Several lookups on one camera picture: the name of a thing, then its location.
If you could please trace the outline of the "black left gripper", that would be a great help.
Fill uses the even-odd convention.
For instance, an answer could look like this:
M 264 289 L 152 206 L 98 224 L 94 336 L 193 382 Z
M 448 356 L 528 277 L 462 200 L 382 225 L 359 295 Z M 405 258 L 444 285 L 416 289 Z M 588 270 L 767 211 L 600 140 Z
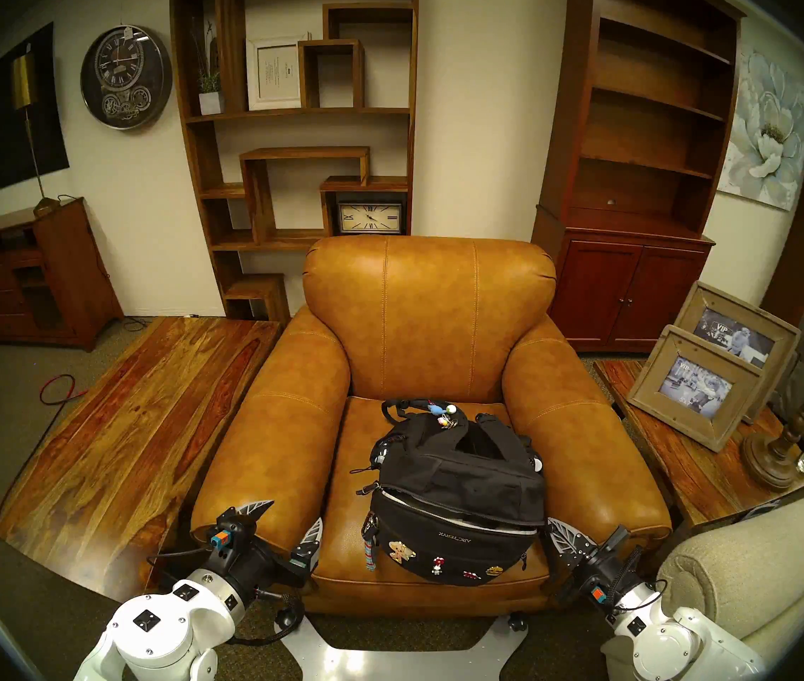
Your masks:
M 249 529 L 253 534 L 261 517 L 274 505 L 274 500 L 259 500 L 242 506 L 231 506 L 216 520 L 219 530 Z M 240 595 L 254 595 L 272 585 L 302 589 L 305 571 L 314 571 L 323 533 L 323 520 L 318 517 L 298 546 L 292 549 L 290 561 L 275 553 L 260 538 L 218 532 L 208 538 L 211 553 L 205 569 L 224 578 Z

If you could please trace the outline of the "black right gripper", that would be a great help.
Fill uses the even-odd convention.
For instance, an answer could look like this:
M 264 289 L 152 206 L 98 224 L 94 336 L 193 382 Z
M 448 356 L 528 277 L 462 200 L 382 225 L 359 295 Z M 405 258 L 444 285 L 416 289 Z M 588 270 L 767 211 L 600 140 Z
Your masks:
M 619 608 L 621 600 L 643 584 L 635 571 L 642 548 L 634 548 L 624 560 L 619 557 L 620 547 L 630 536 L 623 525 L 618 525 L 601 545 L 554 517 L 547 519 L 546 531 L 570 572 L 558 592 L 562 605 L 587 595 L 600 608 Z

